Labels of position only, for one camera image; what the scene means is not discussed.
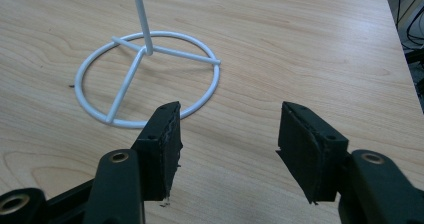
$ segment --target white metal stand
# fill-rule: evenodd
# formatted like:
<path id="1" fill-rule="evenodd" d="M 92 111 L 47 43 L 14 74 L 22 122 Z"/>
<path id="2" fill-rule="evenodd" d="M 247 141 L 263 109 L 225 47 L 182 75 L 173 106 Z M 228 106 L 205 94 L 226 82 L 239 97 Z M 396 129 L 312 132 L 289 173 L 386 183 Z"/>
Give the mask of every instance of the white metal stand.
<path id="1" fill-rule="evenodd" d="M 181 114 L 180 114 L 181 119 L 197 111 L 212 96 L 212 94 L 214 93 L 215 89 L 218 86 L 219 65 L 221 64 L 221 61 L 215 57 L 215 54 L 205 44 L 195 39 L 194 37 L 187 36 L 181 33 L 168 32 L 168 31 L 150 32 L 149 25 L 147 23 L 147 17 L 146 17 L 146 12 L 144 9 L 143 0 L 135 0 L 135 4 L 137 7 L 138 17 L 140 19 L 141 29 L 143 32 L 131 34 L 121 38 L 112 37 L 112 42 L 100 47 L 99 49 L 94 51 L 90 56 L 87 57 L 87 59 L 81 64 L 75 76 L 75 94 L 76 94 L 78 102 L 87 111 L 87 113 L 90 114 L 95 119 L 107 125 L 124 127 L 124 128 L 143 128 L 147 123 L 147 121 L 129 121 L 129 120 L 121 120 L 121 119 L 115 118 L 116 113 L 118 112 L 119 106 L 121 105 L 121 102 L 124 99 L 125 93 L 127 92 L 128 87 L 130 86 L 130 83 L 134 77 L 134 74 L 137 71 L 137 68 L 144 55 L 150 56 L 154 52 L 160 52 L 167 55 L 183 57 L 183 58 L 213 65 L 213 78 L 212 78 L 211 85 L 197 102 L 195 102 L 193 105 L 191 105 L 187 109 L 181 111 Z M 192 54 L 192 53 L 187 53 L 187 52 L 183 52 L 179 50 L 169 49 L 162 46 L 153 45 L 152 37 L 170 37 L 170 38 L 178 38 L 181 40 L 185 40 L 187 42 L 190 42 L 198 46 L 200 49 L 202 49 L 207 54 L 207 57 Z M 144 42 L 145 42 L 144 46 L 139 46 L 130 42 L 131 40 L 138 39 L 138 38 L 144 38 Z M 127 75 L 125 76 L 125 79 L 121 85 L 121 88 L 119 89 L 115 97 L 115 100 L 112 103 L 109 113 L 106 115 L 100 112 L 99 110 L 97 110 L 96 108 L 94 108 L 87 101 L 82 91 L 82 80 L 84 78 L 84 74 L 87 71 L 88 67 L 92 64 L 92 62 L 97 57 L 99 57 L 103 53 L 119 45 L 123 45 L 133 49 L 134 51 L 137 52 L 137 55 L 135 56 L 134 61 L 132 62 L 132 65 L 127 72 Z"/>

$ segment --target white wire ring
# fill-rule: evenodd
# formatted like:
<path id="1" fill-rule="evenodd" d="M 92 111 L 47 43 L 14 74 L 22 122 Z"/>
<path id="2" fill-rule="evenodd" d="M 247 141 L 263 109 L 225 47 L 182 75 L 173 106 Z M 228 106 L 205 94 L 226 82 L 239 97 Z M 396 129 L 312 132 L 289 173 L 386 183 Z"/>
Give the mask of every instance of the white wire ring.
<path id="1" fill-rule="evenodd" d="M 218 60 L 215 57 L 215 54 L 212 52 L 212 50 L 207 47 L 204 43 L 199 41 L 198 39 L 181 34 L 176 32 L 167 32 L 167 31 L 152 31 L 150 32 L 150 35 L 152 37 L 172 37 L 172 38 L 178 38 L 181 40 L 188 41 L 196 46 L 198 46 L 200 49 L 202 49 L 211 59 Z M 143 38 L 144 35 L 142 32 L 131 34 L 128 36 L 121 37 L 122 40 L 131 41 L 134 39 Z M 98 109 L 94 108 L 85 98 L 84 93 L 82 91 L 82 81 L 84 78 L 84 74 L 87 71 L 88 67 L 93 63 L 96 58 L 101 56 L 102 54 L 106 53 L 112 48 L 115 48 L 119 46 L 119 44 L 115 42 L 110 42 L 96 51 L 94 51 L 90 56 L 85 59 L 85 61 L 81 64 L 80 68 L 77 71 L 77 74 L 75 75 L 75 95 L 80 103 L 81 107 L 93 118 L 97 119 L 98 121 L 105 123 L 107 125 L 116 126 L 116 127 L 124 127 L 124 128 L 144 128 L 144 126 L 147 124 L 147 121 L 128 121 L 128 120 L 122 120 L 122 119 L 113 119 L 112 123 L 106 122 L 106 115 L 102 112 L 100 112 Z M 195 111 L 197 111 L 200 107 L 202 107 L 213 95 L 214 91 L 216 90 L 218 86 L 219 81 L 219 65 L 214 65 L 213 67 L 213 78 L 211 85 L 206 90 L 206 92 L 203 94 L 203 96 L 195 102 L 193 105 L 189 106 L 187 109 L 180 112 L 180 118 L 183 119 L 191 114 L 193 114 Z"/>

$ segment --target floor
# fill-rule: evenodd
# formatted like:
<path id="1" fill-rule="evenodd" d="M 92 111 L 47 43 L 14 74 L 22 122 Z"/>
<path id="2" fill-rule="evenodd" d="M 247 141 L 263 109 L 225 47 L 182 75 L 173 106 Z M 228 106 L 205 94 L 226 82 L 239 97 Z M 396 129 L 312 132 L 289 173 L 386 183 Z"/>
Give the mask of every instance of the floor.
<path id="1" fill-rule="evenodd" d="M 388 0 L 388 1 L 389 1 L 390 8 L 392 10 L 397 9 L 399 0 Z M 415 15 L 423 6 L 424 6 L 424 2 L 421 3 L 421 5 L 417 8 L 417 10 L 415 10 L 415 12 L 409 18 L 407 24 L 404 27 L 399 28 L 398 30 L 399 39 L 405 46 L 408 46 L 411 48 L 419 48 L 419 49 L 424 48 L 424 40 L 417 41 L 421 43 L 421 45 L 416 45 L 412 43 L 411 41 L 409 41 L 406 35 L 407 27 L 410 25 Z M 424 17 L 423 16 L 424 15 L 421 15 L 419 19 L 417 19 L 417 21 L 414 22 L 414 24 L 411 26 L 410 34 L 424 38 Z M 421 65 L 420 63 L 411 63 L 409 64 L 409 70 L 411 71 L 411 76 L 412 76 L 412 80 L 414 81 L 414 84 L 417 84 L 419 81 L 424 79 L 424 65 Z M 423 109 L 423 112 L 424 112 L 424 93 L 420 95 L 417 91 L 417 95 L 421 103 L 421 108 Z"/>

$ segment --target wood grain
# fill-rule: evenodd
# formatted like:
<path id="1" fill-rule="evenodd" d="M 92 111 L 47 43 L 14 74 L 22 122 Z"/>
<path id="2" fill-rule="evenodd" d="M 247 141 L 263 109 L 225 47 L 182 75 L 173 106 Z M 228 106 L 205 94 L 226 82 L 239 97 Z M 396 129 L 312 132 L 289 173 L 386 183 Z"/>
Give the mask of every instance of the wood grain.
<path id="1" fill-rule="evenodd" d="M 283 101 L 308 106 L 350 140 L 390 156 L 424 189 L 424 119 L 386 0 L 145 0 L 151 30 L 205 42 L 222 60 L 211 100 L 181 123 L 171 206 L 148 223 L 339 223 L 335 203 L 310 206 L 277 149 Z M 140 31 L 133 0 L 0 0 L 0 194 L 53 197 L 92 178 L 108 151 L 140 130 L 105 126 L 75 99 L 74 75 L 111 36 Z M 178 40 L 165 46 L 201 53 Z M 134 52 L 101 56 L 84 80 L 107 111 Z M 118 113 L 148 119 L 188 107 L 212 67 L 154 54 Z"/>

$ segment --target white vertical rod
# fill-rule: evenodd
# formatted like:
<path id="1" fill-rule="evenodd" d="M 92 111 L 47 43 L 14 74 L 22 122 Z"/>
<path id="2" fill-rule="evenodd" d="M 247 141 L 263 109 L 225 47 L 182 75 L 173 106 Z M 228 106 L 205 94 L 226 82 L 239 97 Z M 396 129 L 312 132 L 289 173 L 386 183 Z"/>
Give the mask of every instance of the white vertical rod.
<path id="1" fill-rule="evenodd" d="M 150 56 L 153 54 L 153 42 L 150 36 L 143 0 L 135 0 L 135 6 L 137 7 L 138 18 L 140 19 L 141 30 L 143 31 L 144 41 L 146 43 L 146 55 Z"/>
<path id="2" fill-rule="evenodd" d="M 113 122 L 113 119 L 115 119 L 116 113 L 118 112 L 118 108 L 121 105 L 122 100 L 124 99 L 125 93 L 127 93 L 128 87 L 130 86 L 134 74 L 137 71 L 138 65 L 140 64 L 140 61 L 145 54 L 145 50 L 146 49 L 144 48 L 141 49 L 135 56 L 134 61 L 127 72 L 127 75 L 125 76 L 125 79 L 122 82 L 121 88 L 119 89 L 118 94 L 116 94 L 115 100 L 113 101 L 112 106 L 110 107 L 109 113 L 107 114 L 105 120 L 106 123 L 110 124 Z"/>

